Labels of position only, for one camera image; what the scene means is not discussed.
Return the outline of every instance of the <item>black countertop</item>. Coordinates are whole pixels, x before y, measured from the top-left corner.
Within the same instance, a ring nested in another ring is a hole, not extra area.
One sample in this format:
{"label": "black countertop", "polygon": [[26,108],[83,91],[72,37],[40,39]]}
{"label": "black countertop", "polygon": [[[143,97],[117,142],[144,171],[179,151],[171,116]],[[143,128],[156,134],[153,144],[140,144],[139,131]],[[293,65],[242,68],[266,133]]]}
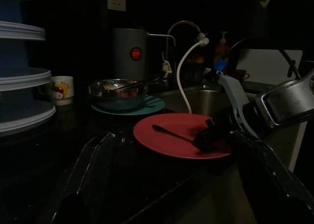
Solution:
{"label": "black countertop", "polygon": [[232,163],[171,158],[143,147],[125,117],[92,110],[88,100],[57,107],[45,125],[0,138],[0,223],[36,223],[63,174],[94,136],[117,136],[102,223],[161,223]]}

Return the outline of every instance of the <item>teal plate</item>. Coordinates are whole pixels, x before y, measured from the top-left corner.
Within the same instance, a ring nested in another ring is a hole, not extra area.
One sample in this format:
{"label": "teal plate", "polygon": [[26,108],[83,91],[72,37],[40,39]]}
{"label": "teal plate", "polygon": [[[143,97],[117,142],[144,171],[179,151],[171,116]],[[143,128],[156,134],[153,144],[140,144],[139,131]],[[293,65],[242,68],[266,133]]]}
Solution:
{"label": "teal plate", "polygon": [[144,104],[135,109],[131,110],[119,110],[119,111],[111,111],[111,110],[104,110],[100,109],[94,105],[92,108],[98,112],[103,112],[107,114],[113,115],[143,115],[143,114],[150,114],[162,110],[165,107],[165,102],[162,99],[156,98],[154,96],[148,95],[144,100]]}

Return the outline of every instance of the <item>white container lid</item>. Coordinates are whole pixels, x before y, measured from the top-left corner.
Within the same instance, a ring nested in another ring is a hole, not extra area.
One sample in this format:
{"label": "white container lid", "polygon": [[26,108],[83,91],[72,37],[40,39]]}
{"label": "white container lid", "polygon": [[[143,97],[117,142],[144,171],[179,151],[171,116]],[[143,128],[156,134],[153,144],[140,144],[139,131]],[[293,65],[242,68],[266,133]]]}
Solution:
{"label": "white container lid", "polygon": [[49,102],[31,100],[25,104],[0,104],[0,136],[27,130],[49,119],[55,113],[55,106]]}
{"label": "white container lid", "polygon": [[18,90],[50,82],[50,70],[43,68],[0,68],[0,91]]}
{"label": "white container lid", "polygon": [[0,21],[0,29],[45,32],[45,29],[36,26]]}
{"label": "white container lid", "polygon": [[46,39],[46,32],[35,26],[0,21],[0,38],[43,41]]}

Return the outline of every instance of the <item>stacked plastic container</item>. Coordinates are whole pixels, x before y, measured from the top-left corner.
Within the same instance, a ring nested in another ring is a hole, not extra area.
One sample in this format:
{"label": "stacked plastic container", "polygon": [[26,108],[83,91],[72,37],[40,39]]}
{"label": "stacked plastic container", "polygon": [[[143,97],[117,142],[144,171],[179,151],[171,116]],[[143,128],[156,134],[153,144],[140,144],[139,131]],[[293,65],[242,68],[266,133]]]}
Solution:
{"label": "stacked plastic container", "polygon": [[44,41],[45,30],[18,23],[22,18],[16,6],[0,1],[0,19],[5,19],[0,21],[0,137],[41,125],[55,113],[53,104],[35,100],[31,92],[48,83],[51,72],[28,67],[25,50],[25,41]]}

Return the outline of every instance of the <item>metal bowl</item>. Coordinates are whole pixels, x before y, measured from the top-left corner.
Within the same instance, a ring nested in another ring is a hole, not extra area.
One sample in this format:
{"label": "metal bowl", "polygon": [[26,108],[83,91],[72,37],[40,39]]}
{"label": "metal bowl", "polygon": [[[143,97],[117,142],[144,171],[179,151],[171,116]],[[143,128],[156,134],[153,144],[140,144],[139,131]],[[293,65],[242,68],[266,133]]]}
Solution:
{"label": "metal bowl", "polygon": [[100,80],[89,85],[88,91],[96,107],[112,111],[130,110],[143,104],[147,93],[147,85],[122,90],[118,90],[118,88],[138,82],[140,81]]}

